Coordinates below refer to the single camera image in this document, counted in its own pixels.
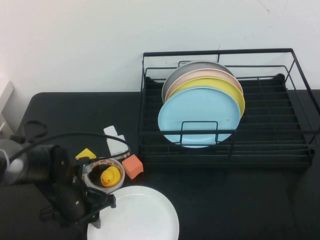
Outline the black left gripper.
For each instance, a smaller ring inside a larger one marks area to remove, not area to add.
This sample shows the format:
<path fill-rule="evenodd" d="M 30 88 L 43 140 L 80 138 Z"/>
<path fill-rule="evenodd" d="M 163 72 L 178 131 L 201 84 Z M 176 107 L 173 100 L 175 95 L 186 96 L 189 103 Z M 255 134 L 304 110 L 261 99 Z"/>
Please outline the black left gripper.
<path fill-rule="evenodd" d="M 39 212 L 41 222 L 53 221 L 61 227 L 70 227 L 77 224 L 91 224 L 96 229 L 101 228 L 100 211 L 115 208 L 116 197 L 100 190 L 88 190 L 85 201 L 90 212 L 86 215 L 86 206 L 78 190 L 62 184 L 41 184 L 39 191 L 50 202 L 50 205 Z"/>

